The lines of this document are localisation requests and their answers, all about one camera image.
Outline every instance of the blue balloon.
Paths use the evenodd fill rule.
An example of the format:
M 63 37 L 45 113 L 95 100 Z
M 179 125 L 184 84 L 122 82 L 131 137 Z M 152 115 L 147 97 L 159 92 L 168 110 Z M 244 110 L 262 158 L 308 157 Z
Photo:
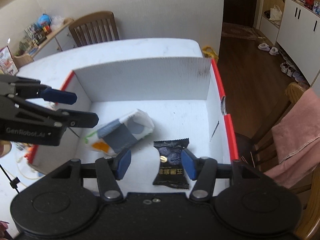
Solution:
M 50 25 L 51 24 L 51 19 L 49 17 L 49 15 L 47 14 L 43 14 L 39 17 L 38 21 L 37 21 L 37 25 L 39 28 L 42 28 L 45 25 Z

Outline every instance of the drawer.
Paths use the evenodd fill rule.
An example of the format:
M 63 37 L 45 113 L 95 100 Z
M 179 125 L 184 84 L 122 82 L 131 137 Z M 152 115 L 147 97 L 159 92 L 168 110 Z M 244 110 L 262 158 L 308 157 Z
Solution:
M 36 61 L 38 59 L 53 55 L 58 52 L 60 52 L 60 48 L 57 41 L 53 38 L 33 57 L 33 60 Z
M 59 32 L 55 37 L 61 48 L 64 47 L 68 42 L 73 41 L 68 26 L 65 27 L 61 32 Z
M 74 41 L 74 39 L 72 39 L 67 44 L 65 44 L 63 47 L 61 47 L 61 49 L 62 49 L 62 51 L 65 51 L 65 50 L 68 50 L 68 49 L 74 49 L 76 47 L 77 47 L 77 44 Z

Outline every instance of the door handle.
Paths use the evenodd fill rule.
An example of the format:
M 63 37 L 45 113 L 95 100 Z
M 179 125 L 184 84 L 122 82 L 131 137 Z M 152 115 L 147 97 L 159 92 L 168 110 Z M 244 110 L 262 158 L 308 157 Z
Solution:
M 315 23 L 315 27 L 313 28 L 313 31 L 314 31 L 314 32 L 316 31 L 317 23 L 318 23 L 318 21 L 316 21 L 316 23 Z

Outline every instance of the blue gripper pad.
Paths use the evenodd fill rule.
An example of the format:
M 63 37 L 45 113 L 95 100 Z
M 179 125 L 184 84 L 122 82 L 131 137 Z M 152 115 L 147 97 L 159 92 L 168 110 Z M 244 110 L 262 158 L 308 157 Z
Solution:
M 46 88 L 40 94 L 45 101 L 73 105 L 77 101 L 77 95 L 72 92 Z
M 196 171 L 196 165 L 194 163 L 194 155 L 190 156 L 188 154 L 188 152 L 190 152 L 189 150 L 182 150 L 181 152 L 181 162 L 182 162 L 182 166 L 183 168 L 186 170 L 189 178 L 191 180 L 195 180 L 197 178 L 197 171 Z
M 119 160 L 118 169 L 116 170 L 115 178 L 117 180 L 123 179 L 128 167 L 131 163 L 131 150 L 128 150 Z

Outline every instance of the candy wrapper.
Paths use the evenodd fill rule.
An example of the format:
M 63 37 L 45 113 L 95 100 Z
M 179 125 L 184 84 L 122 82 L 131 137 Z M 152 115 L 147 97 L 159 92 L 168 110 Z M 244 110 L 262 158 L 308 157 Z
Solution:
M 101 126 L 84 138 L 94 151 L 116 156 L 153 132 L 155 126 L 149 115 L 139 109 Z
M 188 144 L 189 138 L 154 142 L 153 146 L 158 149 L 160 155 L 160 168 L 153 185 L 189 189 L 181 163 L 181 151 L 187 148 Z

